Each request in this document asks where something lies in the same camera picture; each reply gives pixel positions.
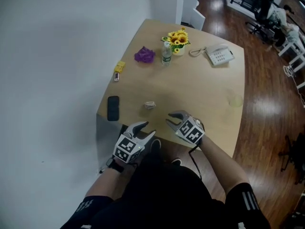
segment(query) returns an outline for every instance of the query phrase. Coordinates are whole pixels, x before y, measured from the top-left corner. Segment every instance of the white wall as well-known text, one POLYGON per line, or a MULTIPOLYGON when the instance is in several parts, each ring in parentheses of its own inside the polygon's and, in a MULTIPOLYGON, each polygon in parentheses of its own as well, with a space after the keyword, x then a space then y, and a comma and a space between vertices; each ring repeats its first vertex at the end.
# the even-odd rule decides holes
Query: white wall
POLYGON ((154 19, 181 24, 183 0, 151 0, 151 3, 154 19))
POLYGON ((1 229, 60 228, 96 179, 96 111, 148 1, 0 0, 1 229))

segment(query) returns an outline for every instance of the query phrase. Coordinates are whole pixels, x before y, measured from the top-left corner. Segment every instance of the black chair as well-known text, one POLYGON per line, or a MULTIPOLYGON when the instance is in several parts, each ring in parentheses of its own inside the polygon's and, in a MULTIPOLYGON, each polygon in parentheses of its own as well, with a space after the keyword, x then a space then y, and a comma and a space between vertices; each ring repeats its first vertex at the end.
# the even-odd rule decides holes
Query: black chair
POLYGON ((305 178, 305 135, 300 133, 296 141, 290 142, 289 136, 285 136, 288 143, 289 151, 280 152, 279 156, 288 156, 288 160, 284 168, 281 168, 281 172, 285 171, 289 162, 294 163, 295 169, 299 173, 299 179, 295 184, 302 183, 305 178))
POLYGON ((263 38, 263 41, 268 40, 268 36, 264 30, 272 29, 274 26, 276 26, 276 24, 273 21, 270 21, 267 19, 268 12, 269 12, 271 4, 273 2, 274 2, 274 0, 262 0, 261 8, 254 12, 254 16, 255 16, 257 24, 254 24, 252 22, 245 23, 246 25, 250 24, 254 27, 250 31, 250 34, 256 34, 257 32, 259 32, 263 38))

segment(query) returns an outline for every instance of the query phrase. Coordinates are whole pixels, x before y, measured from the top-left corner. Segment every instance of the wooden floor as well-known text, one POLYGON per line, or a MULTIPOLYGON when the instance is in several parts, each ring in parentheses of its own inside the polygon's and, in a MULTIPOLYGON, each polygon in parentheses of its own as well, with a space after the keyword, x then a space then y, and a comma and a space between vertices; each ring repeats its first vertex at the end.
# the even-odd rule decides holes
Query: wooden floor
MULTIPOLYGON (((286 149, 285 135, 295 140, 303 131, 305 109, 292 79, 283 72, 287 62, 275 51, 265 52, 267 45, 249 34, 245 26, 249 18, 227 7, 225 0, 199 2, 197 9, 206 17, 203 31, 244 48, 244 109, 234 159, 247 172, 271 227, 279 228, 297 204, 304 185, 294 185, 296 172, 292 165, 281 173, 283 158, 277 154, 286 149)), ((162 150, 169 159, 179 157, 184 166, 197 172, 189 148, 162 140, 162 150)), ((193 156, 212 197, 224 201, 224 191, 204 154, 196 151, 193 156)))

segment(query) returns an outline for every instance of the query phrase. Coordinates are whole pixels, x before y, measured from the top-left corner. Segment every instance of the white stripe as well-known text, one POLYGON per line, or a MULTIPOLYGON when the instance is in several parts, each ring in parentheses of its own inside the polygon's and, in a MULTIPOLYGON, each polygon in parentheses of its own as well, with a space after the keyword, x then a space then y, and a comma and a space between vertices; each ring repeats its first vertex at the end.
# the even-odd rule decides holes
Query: white stripe
POLYGON ((91 228, 91 225, 83 225, 81 228, 90 229, 90 228, 91 228))
POLYGON ((251 203, 251 205, 252 205, 252 209, 255 209, 254 203, 253 203, 252 198, 251 198, 251 195, 250 195, 250 192, 247 192, 247 193, 248 193, 248 197, 249 197, 250 203, 251 203))
POLYGON ((87 203, 86 203, 86 207, 85 207, 85 208, 88 208, 88 207, 90 206, 90 204, 92 204, 92 202, 93 202, 93 199, 89 202, 88 205, 87 205, 87 203))
POLYGON ((76 212, 80 211, 80 209, 82 208, 82 205, 83 205, 83 204, 84 204, 84 203, 82 202, 82 203, 79 205, 79 207, 77 208, 76 212))
POLYGON ((255 200, 255 198, 254 198, 253 193, 251 193, 251 196, 252 196, 253 201, 254 201, 254 203, 255 203, 255 207, 259 210, 258 204, 257 204, 257 202, 256 202, 256 200, 255 200))
POLYGON ((246 194, 244 192, 242 192, 243 197, 244 197, 244 203, 246 204, 247 210, 250 210, 250 206, 246 197, 246 194))

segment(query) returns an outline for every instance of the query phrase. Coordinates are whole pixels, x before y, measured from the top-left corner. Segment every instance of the flower pot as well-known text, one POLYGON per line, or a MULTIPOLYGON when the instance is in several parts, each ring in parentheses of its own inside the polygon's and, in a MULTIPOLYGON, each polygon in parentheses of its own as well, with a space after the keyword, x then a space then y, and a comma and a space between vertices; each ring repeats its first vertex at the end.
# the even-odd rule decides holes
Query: flower pot
POLYGON ((184 55, 184 48, 185 48, 185 46, 183 46, 182 48, 180 48, 180 51, 179 51, 178 53, 173 53, 173 55, 176 55, 176 56, 184 55))

